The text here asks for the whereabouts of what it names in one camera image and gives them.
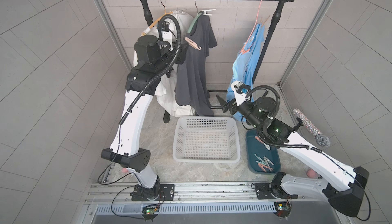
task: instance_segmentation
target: teal plastic tray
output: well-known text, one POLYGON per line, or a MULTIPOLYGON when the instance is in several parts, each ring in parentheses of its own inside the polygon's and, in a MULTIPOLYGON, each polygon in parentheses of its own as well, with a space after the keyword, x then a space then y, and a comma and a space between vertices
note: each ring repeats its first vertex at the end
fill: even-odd
POLYGON ((280 160, 279 154, 277 153, 277 148, 271 146, 271 150, 268 151, 267 148, 264 146, 263 143, 259 142, 254 137, 257 136, 256 130, 250 130, 246 133, 246 147, 247 147, 247 154, 248 154, 248 167, 249 169, 256 174, 264 174, 264 175, 275 175, 277 172, 280 171, 280 160), (274 165, 270 164, 270 167, 273 169, 271 172, 269 169, 266 169, 267 172, 264 172, 256 163, 258 158, 254 155, 257 154, 260 158, 267 157, 271 160, 274 165))

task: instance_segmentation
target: gray tiled wall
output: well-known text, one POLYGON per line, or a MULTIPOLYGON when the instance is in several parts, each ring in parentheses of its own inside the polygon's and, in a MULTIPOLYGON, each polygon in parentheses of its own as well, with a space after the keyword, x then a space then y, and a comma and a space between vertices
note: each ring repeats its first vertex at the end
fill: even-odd
POLYGON ((107 164, 125 65, 93 0, 0 0, 0 60, 0 223, 70 223, 107 164))
MULTIPOLYGON (((125 51, 133 59, 135 44, 147 27, 143 8, 139 0, 103 0, 125 51)), ((269 48, 260 67, 256 82, 276 84, 287 68, 307 27, 311 23, 322 0, 295 0, 287 2, 282 17, 271 39, 269 48)), ((164 14, 160 0, 148 0, 153 18, 164 14)), ((194 0, 163 0, 167 12, 184 9, 195 16, 194 0)), ((254 25, 259 2, 257 1, 196 1, 198 9, 211 9, 211 25, 218 46, 211 49, 206 60, 207 83, 228 84, 233 74, 232 66, 237 53, 247 40, 254 25)), ((263 1, 259 18, 272 16, 277 2, 263 1)), ((265 36, 270 25, 266 24, 265 36)))
MULTIPOLYGON (((392 223, 387 207, 392 198, 392 7, 387 2, 392 0, 334 0, 283 85, 291 107, 331 138, 325 151, 370 172, 369 222, 380 224, 392 223)), ((361 218, 368 209, 365 200, 361 218)))

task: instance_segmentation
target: clothespin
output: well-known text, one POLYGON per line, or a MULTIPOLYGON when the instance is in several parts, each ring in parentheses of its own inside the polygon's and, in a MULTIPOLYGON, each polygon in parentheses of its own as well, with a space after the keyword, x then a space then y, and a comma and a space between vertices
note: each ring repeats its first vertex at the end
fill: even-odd
POLYGON ((209 11, 213 11, 213 10, 216 10, 216 9, 211 9, 211 10, 202 10, 202 11, 204 12, 204 14, 203 14, 203 15, 205 15, 205 16, 212 16, 211 14, 208 14, 208 12, 209 12, 209 11))
POLYGON ((201 46, 198 46, 193 40, 191 40, 188 37, 185 37, 185 41, 187 41, 189 43, 190 46, 192 46, 193 48, 197 49, 197 50, 201 50, 201 46))
POLYGON ((270 17, 271 15, 269 15, 268 17, 267 17, 267 19, 263 22, 262 20, 263 20, 263 17, 260 19, 260 23, 262 24, 260 27, 262 27, 267 21, 268 21, 268 19, 269 19, 269 17, 270 17))

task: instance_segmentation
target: white fabric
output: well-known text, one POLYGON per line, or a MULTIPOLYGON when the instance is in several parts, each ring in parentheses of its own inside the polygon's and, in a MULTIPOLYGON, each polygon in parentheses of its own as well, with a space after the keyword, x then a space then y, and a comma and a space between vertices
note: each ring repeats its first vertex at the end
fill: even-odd
MULTIPOLYGON (((181 28, 181 39, 184 42, 185 34, 189 29, 191 22, 193 21, 193 16, 182 12, 173 10, 173 16, 177 19, 179 23, 179 27, 181 28)), ((166 19, 165 21, 169 22, 170 24, 174 24, 172 20, 166 19)), ((177 36, 177 30, 174 28, 173 31, 174 35, 177 36)), ((154 35, 159 37, 158 30, 154 27, 150 29, 147 27, 143 32, 143 35, 154 35)), ((138 64, 138 57, 135 54, 133 55, 133 66, 138 64)), ((161 77, 161 82, 155 89, 156 100, 158 103, 172 116, 181 117, 181 116, 189 116, 194 115, 194 109, 190 105, 186 106, 179 106, 175 99, 175 92, 174 89, 176 88, 177 84, 177 64, 173 65, 173 71, 171 72, 170 78, 166 75, 161 77)))

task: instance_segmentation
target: white clothespin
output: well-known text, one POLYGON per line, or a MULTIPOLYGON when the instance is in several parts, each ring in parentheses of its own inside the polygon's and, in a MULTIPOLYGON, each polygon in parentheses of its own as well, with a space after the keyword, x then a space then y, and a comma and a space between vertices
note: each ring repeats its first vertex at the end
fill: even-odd
POLYGON ((213 11, 213 10, 216 10, 216 9, 211 9, 211 10, 201 10, 201 11, 203 11, 203 12, 204 12, 204 14, 203 14, 203 15, 206 15, 206 16, 212 16, 211 14, 208 14, 208 12, 209 12, 209 11, 213 11))

